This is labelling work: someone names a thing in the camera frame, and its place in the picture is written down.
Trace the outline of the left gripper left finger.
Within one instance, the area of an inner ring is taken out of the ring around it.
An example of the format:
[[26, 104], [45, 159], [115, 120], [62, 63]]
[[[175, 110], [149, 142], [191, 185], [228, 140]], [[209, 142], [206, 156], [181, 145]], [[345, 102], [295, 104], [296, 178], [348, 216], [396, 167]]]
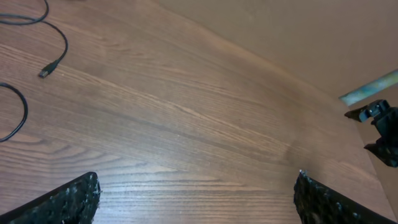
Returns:
[[87, 172], [1, 215], [8, 224], [92, 224], [100, 202], [97, 173]]

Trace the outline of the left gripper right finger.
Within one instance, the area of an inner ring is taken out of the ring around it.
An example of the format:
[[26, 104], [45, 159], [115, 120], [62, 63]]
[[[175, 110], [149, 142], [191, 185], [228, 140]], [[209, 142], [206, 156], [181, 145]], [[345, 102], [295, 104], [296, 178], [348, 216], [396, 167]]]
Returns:
[[397, 224], [312, 179], [303, 170], [294, 185], [294, 204], [302, 224]]

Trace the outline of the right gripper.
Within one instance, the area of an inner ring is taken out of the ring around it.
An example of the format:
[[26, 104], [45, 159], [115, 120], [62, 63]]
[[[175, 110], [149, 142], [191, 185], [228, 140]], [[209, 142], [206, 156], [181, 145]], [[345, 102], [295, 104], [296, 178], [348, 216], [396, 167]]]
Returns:
[[397, 168], [397, 107], [391, 107], [386, 100], [376, 100], [346, 112], [345, 116], [360, 123], [374, 118], [371, 124], [379, 132], [380, 138], [375, 143], [365, 145], [364, 148], [385, 165]]

